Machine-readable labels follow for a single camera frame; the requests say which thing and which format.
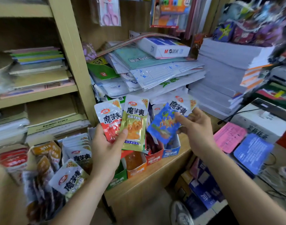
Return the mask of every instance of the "forearm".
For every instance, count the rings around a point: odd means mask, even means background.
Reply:
[[[208,166],[241,225],[286,225],[286,212],[219,148],[207,150]]]
[[[96,207],[107,187],[103,177],[96,176],[87,180],[55,216],[50,225],[88,225]]]

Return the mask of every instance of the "shoe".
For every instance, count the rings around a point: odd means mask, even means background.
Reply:
[[[194,225],[192,216],[186,206],[180,201],[174,201],[171,206],[172,225]]]

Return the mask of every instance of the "blue snack packet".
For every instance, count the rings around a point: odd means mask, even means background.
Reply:
[[[172,109],[169,103],[166,103],[160,113],[154,116],[154,120],[147,128],[147,131],[163,144],[167,144],[181,126],[175,120],[175,112],[177,110]]]

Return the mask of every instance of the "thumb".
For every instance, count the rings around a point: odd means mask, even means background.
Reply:
[[[124,141],[126,140],[127,138],[127,135],[128,135],[128,130],[127,128],[123,129],[122,132],[119,133],[118,137],[116,138],[112,148],[115,148],[115,149],[119,149],[121,150],[122,147],[123,147],[123,144],[124,144]]]
[[[185,127],[189,127],[192,125],[192,121],[190,121],[188,118],[186,118],[185,116],[182,116],[179,112],[175,113],[175,119],[176,121],[180,122],[183,126]]]

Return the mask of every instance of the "hand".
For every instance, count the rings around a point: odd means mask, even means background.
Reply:
[[[121,159],[121,149],[126,140],[128,130],[124,129],[116,137],[113,144],[109,143],[103,133],[100,124],[96,127],[95,136],[92,140],[92,177],[100,177],[108,185],[115,175]]]
[[[183,126],[178,129],[178,133],[187,134],[191,150],[201,159],[209,150],[216,149],[216,142],[213,136],[211,119],[196,107],[192,115],[187,118],[180,113],[175,113],[176,121]]]

